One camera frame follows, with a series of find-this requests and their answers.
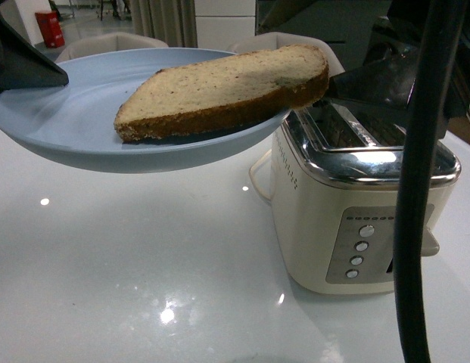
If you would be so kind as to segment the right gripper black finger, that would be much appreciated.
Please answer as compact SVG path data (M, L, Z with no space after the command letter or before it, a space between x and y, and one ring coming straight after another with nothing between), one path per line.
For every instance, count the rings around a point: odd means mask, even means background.
M416 56L393 56L332 76L327 97L405 110L412 96L417 62Z

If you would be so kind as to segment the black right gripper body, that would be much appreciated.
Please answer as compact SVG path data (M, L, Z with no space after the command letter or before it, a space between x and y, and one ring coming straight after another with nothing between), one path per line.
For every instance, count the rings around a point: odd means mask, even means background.
M416 81L405 96L437 115L443 138L450 120L470 118L470 1L393 1L387 18L364 63L388 71L390 81Z

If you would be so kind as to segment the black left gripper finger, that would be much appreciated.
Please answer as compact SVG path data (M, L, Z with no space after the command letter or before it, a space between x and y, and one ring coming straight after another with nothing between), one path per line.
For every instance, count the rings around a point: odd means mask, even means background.
M0 14L0 93L65 86L67 73L29 44Z

